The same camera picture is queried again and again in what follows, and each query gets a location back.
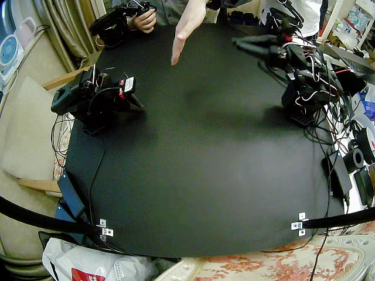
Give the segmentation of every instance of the person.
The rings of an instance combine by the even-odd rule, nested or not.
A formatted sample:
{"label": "person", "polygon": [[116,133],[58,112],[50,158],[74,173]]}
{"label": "person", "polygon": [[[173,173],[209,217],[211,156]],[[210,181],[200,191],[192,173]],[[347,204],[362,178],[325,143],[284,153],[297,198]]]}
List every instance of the person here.
{"label": "person", "polygon": [[206,5],[213,4],[225,8],[235,8],[252,0],[148,0],[158,9],[150,9],[141,16],[134,16],[128,21],[130,28],[145,33],[154,30],[156,23],[160,25],[176,25],[175,38],[172,45],[171,65],[176,65],[185,45],[186,39],[198,28],[206,17]]}
{"label": "person", "polygon": [[[292,15],[282,3],[285,0],[261,0],[260,9],[261,23],[265,24],[270,8],[276,8],[289,15]],[[293,7],[304,18],[304,26],[301,29],[303,37],[315,36],[319,32],[322,0],[291,0]]]}

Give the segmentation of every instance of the black table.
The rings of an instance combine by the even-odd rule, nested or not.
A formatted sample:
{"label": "black table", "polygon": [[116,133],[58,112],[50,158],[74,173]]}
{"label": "black table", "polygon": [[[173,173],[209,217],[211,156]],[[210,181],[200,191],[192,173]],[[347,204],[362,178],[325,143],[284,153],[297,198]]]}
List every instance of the black table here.
{"label": "black table", "polygon": [[[231,44],[240,36],[201,26],[175,67],[173,27],[102,52],[98,68],[135,76],[147,109],[102,132],[91,202],[112,245],[168,257],[257,251],[299,240],[299,213],[325,215],[323,153],[285,117],[285,88]],[[82,128],[76,121],[66,167],[88,201],[103,144]],[[343,214],[342,200],[331,198],[329,214]]]}

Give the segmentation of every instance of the curtain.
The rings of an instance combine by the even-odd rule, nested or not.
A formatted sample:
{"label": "curtain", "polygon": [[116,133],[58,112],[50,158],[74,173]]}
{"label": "curtain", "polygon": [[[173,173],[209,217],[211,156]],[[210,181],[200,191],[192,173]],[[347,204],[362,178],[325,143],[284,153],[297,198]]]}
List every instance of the curtain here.
{"label": "curtain", "polygon": [[52,45],[71,72],[90,65],[88,55],[96,52],[80,0],[35,0],[35,6]]}

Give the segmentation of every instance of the white label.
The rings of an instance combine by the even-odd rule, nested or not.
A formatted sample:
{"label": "white label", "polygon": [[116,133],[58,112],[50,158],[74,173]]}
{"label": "white label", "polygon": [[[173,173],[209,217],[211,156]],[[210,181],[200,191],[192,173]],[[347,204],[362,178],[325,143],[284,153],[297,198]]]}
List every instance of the white label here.
{"label": "white label", "polygon": [[130,77],[125,82],[124,92],[131,91],[133,89],[134,77]]}
{"label": "white label", "polygon": [[312,3],[316,3],[316,4],[322,4],[323,3],[323,0],[304,0],[305,2],[312,2]]}

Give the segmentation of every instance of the metal bracket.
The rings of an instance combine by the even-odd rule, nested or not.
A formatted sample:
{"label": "metal bracket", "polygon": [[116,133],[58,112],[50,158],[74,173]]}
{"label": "metal bracket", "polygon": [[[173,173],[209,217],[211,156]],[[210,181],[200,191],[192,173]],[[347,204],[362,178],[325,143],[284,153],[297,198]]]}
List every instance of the metal bracket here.
{"label": "metal bracket", "polygon": [[302,228],[302,223],[304,221],[307,221],[308,219],[306,218],[306,213],[299,213],[298,214],[298,220],[296,222],[292,222],[291,224],[291,230],[298,230],[298,236],[305,236],[306,235],[306,230]]}
{"label": "metal bracket", "polygon": [[289,77],[290,80],[295,80],[294,73],[287,73],[287,76]]}
{"label": "metal bracket", "polygon": [[100,219],[100,225],[98,227],[101,227],[101,235],[99,235],[100,239],[102,239],[104,242],[107,240],[107,236],[113,237],[114,231],[113,229],[107,228],[107,220]]}
{"label": "metal bracket", "polygon": [[103,228],[102,235],[113,237],[113,229]]}
{"label": "metal bracket", "polygon": [[104,219],[100,219],[100,227],[107,227],[107,221]]}

